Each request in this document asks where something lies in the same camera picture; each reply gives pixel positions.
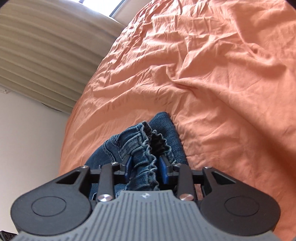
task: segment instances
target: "circular cap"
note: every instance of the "circular cap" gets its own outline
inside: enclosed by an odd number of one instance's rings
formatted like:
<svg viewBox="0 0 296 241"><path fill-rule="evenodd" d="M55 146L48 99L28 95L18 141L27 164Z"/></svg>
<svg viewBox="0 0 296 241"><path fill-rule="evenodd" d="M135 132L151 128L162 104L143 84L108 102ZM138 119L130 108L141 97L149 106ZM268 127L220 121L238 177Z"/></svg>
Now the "circular cap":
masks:
<svg viewBox="0 0 296 241"><path fill-rule="evenodd" d="M52 217L62 213L66 208L66 202L59 197L42 197L32 203L32 210L42 217Z"/></svg>
<svg viewBox="0 0 296 241"><path fill-rule="evenodd" d="M259 204L253 198L244 196L232 197L224 206L229 213L239 217L252 216L259 210Z"/></svg>
<svg viewBox="0 0 296 241"><path fill-rule="evenodd" d="M102 194L98 196L98 200L100 202L109 202L113 199L113 197L109 194Z"/></svg>
<svg viewBox="0 0 296 241"><path fill-rule="evenodd" d="M194 199L193 195L191 194L188 194L188 193L184 193L184 194L181 194L179 199L181 201L192 201Z"/></svg>

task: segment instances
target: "wrinkled fabric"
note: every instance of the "wrinkled fabric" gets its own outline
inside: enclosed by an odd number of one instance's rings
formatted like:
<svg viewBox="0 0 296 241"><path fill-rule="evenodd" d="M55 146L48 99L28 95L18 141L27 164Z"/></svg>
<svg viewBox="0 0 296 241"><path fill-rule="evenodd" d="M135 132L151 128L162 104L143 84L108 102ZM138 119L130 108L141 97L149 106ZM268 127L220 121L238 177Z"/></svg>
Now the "wrinkled fabric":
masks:
<svg viewBox="0 0 296 241"><path fill-rule="evenodd" d="M167 112L192 169L276 199L296 235L296 11L285 0L154 0L131 21L69 118L60 174Z"/></svg>
<svg viewBox="0 0 296 241"><path fill-rule="evenodd" d="M166 112L156 114L149 123L143 121L112 136L90 156L85 165L90 169L101 169L105 164L114 161L122 163L131 157L131 179L127 184L115 185L114 192L118 197L121 190L158 191L159 171L156 166L161 155L172 164L188 164L178 133ZM92 184L90 200L95 199L97 190L98 184Z"/></svg>

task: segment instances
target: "beige pleated blind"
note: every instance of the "beige pleated blind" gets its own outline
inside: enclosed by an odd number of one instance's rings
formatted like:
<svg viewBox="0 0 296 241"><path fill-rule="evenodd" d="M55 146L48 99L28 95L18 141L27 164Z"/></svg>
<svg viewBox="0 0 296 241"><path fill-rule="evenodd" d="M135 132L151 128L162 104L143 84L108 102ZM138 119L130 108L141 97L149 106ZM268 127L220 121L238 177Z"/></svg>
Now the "beige pleated blind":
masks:
<svg viewBox="0 0 296 241"><path fill-rule="evenodd" d="M124 26L68 0L0 8L0 85L70 113Z"/></svg>

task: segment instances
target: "window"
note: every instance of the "window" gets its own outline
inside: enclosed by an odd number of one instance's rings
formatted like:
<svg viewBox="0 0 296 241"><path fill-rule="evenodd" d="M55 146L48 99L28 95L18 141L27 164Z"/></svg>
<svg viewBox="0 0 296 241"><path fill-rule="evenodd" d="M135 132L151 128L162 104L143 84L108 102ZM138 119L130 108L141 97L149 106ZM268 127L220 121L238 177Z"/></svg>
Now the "window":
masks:
<svg viewBox="0 0 296 241"><path fill-rule="evenodd" d="M122 2L122 0L71 0L74 2L80 2L86 7L110 16L114 9Z"/></svg>

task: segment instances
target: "gray ribbed plate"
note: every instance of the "gray ribbed plate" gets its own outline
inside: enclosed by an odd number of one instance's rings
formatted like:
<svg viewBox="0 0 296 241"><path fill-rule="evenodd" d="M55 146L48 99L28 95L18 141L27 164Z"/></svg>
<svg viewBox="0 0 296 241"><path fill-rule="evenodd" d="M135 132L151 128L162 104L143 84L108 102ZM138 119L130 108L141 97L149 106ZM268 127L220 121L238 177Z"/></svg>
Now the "gray ribbed plate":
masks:
<svg viewBox="0 0 296 241"><path fill-rule="evenodd" d="M280 241L271 231L252 237L218 230L194 202L168 191L122 191L119 198L96 205L78 228L57 236L21 232L14 241Z"/></svg>

